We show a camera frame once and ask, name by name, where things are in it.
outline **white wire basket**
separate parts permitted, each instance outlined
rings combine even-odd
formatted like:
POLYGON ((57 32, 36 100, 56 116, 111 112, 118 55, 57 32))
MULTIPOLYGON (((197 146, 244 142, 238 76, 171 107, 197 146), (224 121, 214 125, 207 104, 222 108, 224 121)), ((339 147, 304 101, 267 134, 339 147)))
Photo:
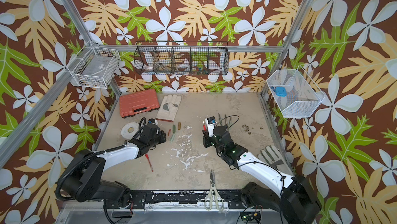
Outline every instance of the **white wire basket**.
POLYGON ((267 80, 271 94, 285 118, 311 117, 325 98, 324 92, 303 70, 303 74, 296 69, 276 70, 267 80), (284 87, 286 96, 279 96, 275 90, 284 87))
POLYGON ((77 84, 107 89, 121 61, 119 52, 115 49, 87 46, 80 54, 80 61, 71 72, 77 84))

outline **blue object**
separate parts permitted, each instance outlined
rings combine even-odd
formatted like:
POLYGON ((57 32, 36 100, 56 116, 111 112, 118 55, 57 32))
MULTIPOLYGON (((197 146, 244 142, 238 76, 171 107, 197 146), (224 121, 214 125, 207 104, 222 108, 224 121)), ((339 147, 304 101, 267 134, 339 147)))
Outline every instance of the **blue object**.
POLYGON ((279 97, 286 97, 287 92, 285 91, 284 87, 278 86, 275 88, 275 94, 279 97))

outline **tape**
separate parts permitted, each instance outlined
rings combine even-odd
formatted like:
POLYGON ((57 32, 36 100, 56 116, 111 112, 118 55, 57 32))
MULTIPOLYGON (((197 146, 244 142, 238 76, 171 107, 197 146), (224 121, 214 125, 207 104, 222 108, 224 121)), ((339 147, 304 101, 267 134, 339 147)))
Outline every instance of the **tape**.
POLYGON ((127 123, 123 128, 122 128, 122 137, 124 137, 127 140, 131 140, 132 137, 138 132, 139 130, 139 124, 136 122, 130 122, 127 123))

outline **screwdriver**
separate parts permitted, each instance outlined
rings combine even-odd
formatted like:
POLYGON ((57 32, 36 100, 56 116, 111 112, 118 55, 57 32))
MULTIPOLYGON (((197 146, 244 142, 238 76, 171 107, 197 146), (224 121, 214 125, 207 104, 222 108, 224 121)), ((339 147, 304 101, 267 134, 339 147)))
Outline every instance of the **screwdriver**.
POLYGON ((149 162, 149 165, 150 165, 150 169, 152 170, 152 172, 154 172, 154 171, 153 171, 152 164, 150 163, 150 160, 149 160, 149 155, 145 154, 145 156, 146 156, 146 158, 148 159, 148 162, 149 162))

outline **scissors blade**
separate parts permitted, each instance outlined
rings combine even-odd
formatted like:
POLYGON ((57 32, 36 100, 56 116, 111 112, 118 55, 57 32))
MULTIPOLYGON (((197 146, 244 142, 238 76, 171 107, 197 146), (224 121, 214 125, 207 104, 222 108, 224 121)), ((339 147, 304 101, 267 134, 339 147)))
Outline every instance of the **scissors blade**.
POLYGON ((213 169, 211 169, 210 180, 211 183, 215 183, 215 173, 213 169))

